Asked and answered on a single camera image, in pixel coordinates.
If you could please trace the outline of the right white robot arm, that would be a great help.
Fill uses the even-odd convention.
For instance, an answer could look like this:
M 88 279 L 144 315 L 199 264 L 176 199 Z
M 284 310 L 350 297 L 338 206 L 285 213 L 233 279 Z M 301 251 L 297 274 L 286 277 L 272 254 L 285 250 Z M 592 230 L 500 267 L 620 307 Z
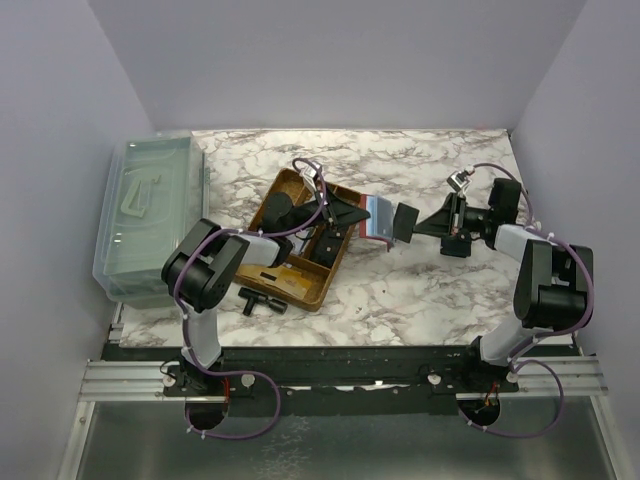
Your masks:
M 486 365 L 514 366 L 542 339 L 586 326 L 594 310 L 593 251 L 516 223 L 522 195 L 513 179 L 494 181 L 486 209 L 470 207 L 463 185 L 450 180 L 449 193 L 434 214 L 416 223 L 412 234 L 440 240 L 440 253 L 467 258 L 474 237 L 519 262 L 513 313 L 475 341 L 474 353 Z

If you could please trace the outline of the grey card with stripe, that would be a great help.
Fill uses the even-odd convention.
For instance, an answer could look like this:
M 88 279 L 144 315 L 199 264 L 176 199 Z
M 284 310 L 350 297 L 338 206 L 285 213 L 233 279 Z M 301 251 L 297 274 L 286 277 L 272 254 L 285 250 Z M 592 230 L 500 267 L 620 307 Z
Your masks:
M 393 218 L 393 238 L 397 241 L 410 243 L 418 216 L 418 209 L 405 203 L 399 203 Z

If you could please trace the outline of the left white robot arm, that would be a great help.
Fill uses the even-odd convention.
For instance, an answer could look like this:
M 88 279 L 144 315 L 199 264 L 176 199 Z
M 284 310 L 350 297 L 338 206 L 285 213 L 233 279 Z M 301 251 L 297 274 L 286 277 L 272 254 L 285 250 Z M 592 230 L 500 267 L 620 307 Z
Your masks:
M 161 270 L 161 280 L 182 312 L 184 359 L 204 370 L 219 358 L 217 306 L 240 266 L 278 267 L 290 255 L 295 233 L 317 225 L 349 228 L 369 218 L 367 210 L 329 191 L 317 192 L 299 206 L 284 192 L 270 194 L 255 232 L 198 220 Z

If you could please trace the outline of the red card holder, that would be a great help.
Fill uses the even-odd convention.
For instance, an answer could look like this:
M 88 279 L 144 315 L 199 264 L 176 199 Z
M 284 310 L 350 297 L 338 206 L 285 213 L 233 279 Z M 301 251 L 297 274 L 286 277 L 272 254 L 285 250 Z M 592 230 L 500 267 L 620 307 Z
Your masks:
M 390 251 L 394 246 L 392 202 L 378 195 L 362 195 L 359 206 L 369 213 L 369 217 L 359 223 L 359 237 L 383 242 Z

